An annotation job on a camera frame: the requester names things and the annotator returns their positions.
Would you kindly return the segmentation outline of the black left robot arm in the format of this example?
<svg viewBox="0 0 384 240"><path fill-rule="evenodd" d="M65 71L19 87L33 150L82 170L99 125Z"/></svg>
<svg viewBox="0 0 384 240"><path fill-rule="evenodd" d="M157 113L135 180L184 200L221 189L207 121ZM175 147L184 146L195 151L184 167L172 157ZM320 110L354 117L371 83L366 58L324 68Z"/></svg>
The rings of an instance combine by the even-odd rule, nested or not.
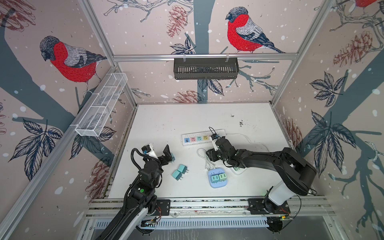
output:
<svg viewBox="0 0 384 240"><path fill-rule="evenodd" d="M97 237L98 240L126 240L134 230L149 236L153 230L142 229L139 224L148 214L162 213L155 192L162 184L163 166L174 161L169 145L164 148L162 156L156 156L149 144L141 150L132 149L130 158L138 169L138 175L124 194L123 206Z"/></svg>

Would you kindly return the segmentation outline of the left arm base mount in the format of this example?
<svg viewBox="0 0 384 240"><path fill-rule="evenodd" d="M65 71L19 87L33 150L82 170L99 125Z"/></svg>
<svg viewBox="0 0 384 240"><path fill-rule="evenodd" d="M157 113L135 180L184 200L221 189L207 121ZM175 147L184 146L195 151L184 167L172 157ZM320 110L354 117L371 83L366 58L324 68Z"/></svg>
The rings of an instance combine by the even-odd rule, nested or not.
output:
<svg viewBox="0 0 384 240"><path fill-rule="evenodd" d="M157 199L151 202L148 208L148 216L168 216L170 214L171 201L168 199Z"/></svg>

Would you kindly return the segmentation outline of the white multicolour power strip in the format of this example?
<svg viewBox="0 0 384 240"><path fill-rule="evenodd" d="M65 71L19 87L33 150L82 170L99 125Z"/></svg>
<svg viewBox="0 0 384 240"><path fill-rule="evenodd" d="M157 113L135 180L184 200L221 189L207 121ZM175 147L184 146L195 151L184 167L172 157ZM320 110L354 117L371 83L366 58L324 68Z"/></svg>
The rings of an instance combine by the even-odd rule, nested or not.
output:
<svg viewBox="0 0 384 240"><path fill-rule="evenodd" d="M211 144L211 136L213 134L217 134L219 137L226 136L226 132L224 129L219 129L215 131L208 130L204 132L183 134L181 137L181 142L184 147L191 145Z"/></svg>

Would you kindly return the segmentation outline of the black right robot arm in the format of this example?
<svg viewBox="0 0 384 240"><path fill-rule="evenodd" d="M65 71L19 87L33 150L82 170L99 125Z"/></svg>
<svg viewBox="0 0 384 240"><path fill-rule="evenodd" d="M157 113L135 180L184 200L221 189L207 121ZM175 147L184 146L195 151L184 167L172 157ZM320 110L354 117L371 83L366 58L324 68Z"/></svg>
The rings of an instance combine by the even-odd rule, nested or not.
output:
<svg viewBox="0 0 384 240"><path fill-rule="evenodd" d="M209 161L222 161L228 168L260 168L279 174L281 181L272 186L264 199L249 208L259 214L277 214L291 197L308 195L317 174L315 167L291 148L277 152L252 152L235 149L225 137L216 137L206 151Z"/></svg>

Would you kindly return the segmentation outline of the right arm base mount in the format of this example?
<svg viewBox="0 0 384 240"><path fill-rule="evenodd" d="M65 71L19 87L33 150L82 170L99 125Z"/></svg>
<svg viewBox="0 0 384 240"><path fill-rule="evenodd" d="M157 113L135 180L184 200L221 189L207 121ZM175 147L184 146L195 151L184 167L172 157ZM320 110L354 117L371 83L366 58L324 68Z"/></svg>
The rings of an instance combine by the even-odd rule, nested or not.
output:
<svg viewBox="0 0 384 240"><path fill-rule="evenodd" d="M248 199L247 210L251 215L290 215L291 211L287 202L281 206L274 204L268 198L251 198Z"/></svg>

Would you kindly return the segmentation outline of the white square socket hub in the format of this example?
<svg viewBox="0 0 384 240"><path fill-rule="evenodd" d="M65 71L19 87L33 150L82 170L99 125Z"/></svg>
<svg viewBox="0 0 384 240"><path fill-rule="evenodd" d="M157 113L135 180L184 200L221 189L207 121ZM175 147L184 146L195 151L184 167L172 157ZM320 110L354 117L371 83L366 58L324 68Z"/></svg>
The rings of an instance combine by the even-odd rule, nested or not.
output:
<svg viewBox="0 0 384 240"><path fill-rule="evenodd" d="M237 167L234 167L234 168L231 168L231 171L235 174L235 175L241 175L243 174L245 171L247 170L247 168L237 168Z"/></svg>

